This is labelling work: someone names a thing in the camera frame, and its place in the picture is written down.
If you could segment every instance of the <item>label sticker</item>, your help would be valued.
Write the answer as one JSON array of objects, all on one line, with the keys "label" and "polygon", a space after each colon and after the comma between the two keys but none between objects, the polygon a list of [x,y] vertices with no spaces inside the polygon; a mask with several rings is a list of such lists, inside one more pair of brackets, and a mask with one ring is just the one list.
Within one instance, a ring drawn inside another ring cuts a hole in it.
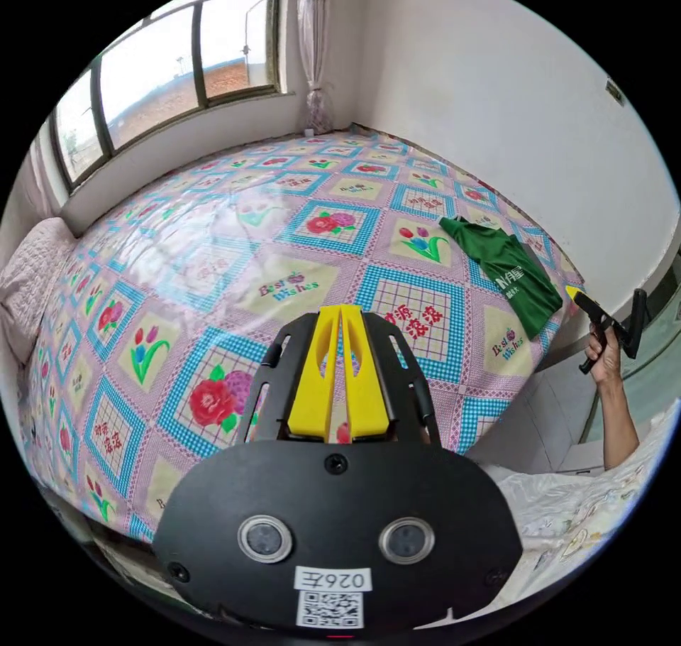
[{"label": "label sticker", "polygon": [[364,628],[364,594],[361,591],[300,591],[296,625],[361,630]]},{"label": "label sticker", "polygon": [[299,591],[371,591],[371,568],[332,569],[296,566],[293,589]]}]

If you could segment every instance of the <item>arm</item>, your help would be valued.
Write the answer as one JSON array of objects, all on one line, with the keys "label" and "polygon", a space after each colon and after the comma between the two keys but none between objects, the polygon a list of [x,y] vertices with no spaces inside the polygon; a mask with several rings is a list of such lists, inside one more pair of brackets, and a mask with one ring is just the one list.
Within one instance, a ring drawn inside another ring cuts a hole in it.
[{"label": "arm", "polygon": [[603,463],[606,471],[619,466],[638,447],[638,435],[633,425],[620,376],[619,342],[610,327],[606,332],[605,352],[598,359],[600,343],[589,337],[587,357],[598,359],[591,370],[603,407]]}]

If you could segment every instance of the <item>bedsheet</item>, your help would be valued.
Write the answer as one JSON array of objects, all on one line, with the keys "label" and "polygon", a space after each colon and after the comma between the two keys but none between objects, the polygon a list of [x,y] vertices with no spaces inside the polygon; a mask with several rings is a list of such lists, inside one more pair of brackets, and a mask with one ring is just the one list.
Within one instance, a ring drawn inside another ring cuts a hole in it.
[{"label": "bedsheet", "polygon": [[[534,340],[439,228],[456,214],[529,243],[563,295]],[[464,453],[546,353],[567,284],[582,280],[542,229],[397,139],[346,131],[213,155],[117,206],[70,256],[27,370],[29,468],[86,514],[150,540],[178,480],[229,447],[279,328],[342,302],[400,326],[443,445]],[[331,441],[343,439],[338,377]]]}]

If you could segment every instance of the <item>camera lens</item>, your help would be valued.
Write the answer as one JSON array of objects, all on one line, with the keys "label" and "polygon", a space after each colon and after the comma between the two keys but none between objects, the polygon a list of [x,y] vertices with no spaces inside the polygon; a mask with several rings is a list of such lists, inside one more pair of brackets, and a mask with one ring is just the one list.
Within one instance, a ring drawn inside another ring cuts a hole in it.
[{"label": "camera lens", "polygon": [[435,533],[420,518],[399,518],[387,525],[379,537],[381,553],[391,563],[418,563],[431,553]]},{"label": "camera lens", "polygon": [[293,548],[291,532],[278,518],[251,516],[239,527],[238,543],[241,551],[259,563],[277,563],[285,559]]}]

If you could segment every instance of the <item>window frame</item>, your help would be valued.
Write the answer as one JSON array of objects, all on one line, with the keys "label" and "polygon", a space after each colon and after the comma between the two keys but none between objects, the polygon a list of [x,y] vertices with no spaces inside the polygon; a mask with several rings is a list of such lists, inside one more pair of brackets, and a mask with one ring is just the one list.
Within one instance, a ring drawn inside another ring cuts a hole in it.
[{"label": "window frame", "polygon": [[[202,111],[212,109],[214,106],[222,106],[224,104],[230,104],[233,102],[239,102],[243,99],[250,99],[253,97],[264,97],[271,94],[279,94],[281,92],[281,82],[279,79],[279,5],[281,0],[266,0],[265,5],[267,6],[266,16],[265,16],[265,47],[266,47],[266,60],[265,66],[267,70],[267,84],[257,85],[254,87],[247,87],[240,90],[234,90],[232,92],[227,92],[225,94],[220,94],[215,97],[208,97],[206,95],[206,80],[204,75],[204,67],[201,64],[201,12],[203,11],[203,4],[210,0],[195,0],[194,2],[189,2],[181,5],[172,10],[166,11],[163,14],[151,19],[151,12],[143,20],[138,28],[134,28],[128,33],[120,35],[114,42],[108,45],[104,50],[102,50],[79,74],[80,78],[85,72],[90,71],[90,105],[92,108],[92,115],[94,117],[94,127],[97,134],[97,140],[99,142],[99,147],[102,154],[96,161],[90,164],[75,180],[71,180],[68,173],[66,163],[63,158],[62,149],[59,141],[59,133],[57,132],[57,107],[50,112],[48,118],[49,129],[50,129],[50,140],[52,144],[52,149],[55,153],[55,158],[57,160],[57,168],[61,174],[62,180],[68,190],[69,196],[73,195],[80,185],[95,173],[99,168],[107,164],[111,159],[115,158],[118,154],[124,152],[126,149],[138,144],[142,140],[150,137],[154,133],[177,123],[178,121],[183,121],[190,116],[199,114]],[[143,133],[131,138],[126,141],[120,147],[114,147],[111,140],[111,134],[109,128],[106,125],[106,119],[104,118],[104,107],[102,106],[101,100],[101,59],[102,57],[115,48],[120,43],[124,42],[127,38],[130,38],[135,33],[153,25],[157,21],[164,19],[165,17],[175,14],[184,9],[193,8],[194,13],[192,15],[192,73],[194,75],[194,90],[196,92],[196,100],[198,106],[189,111],[183,111],[181,114],[173,116],[172,118],[162,121],[157,125],[145,130]]]}]

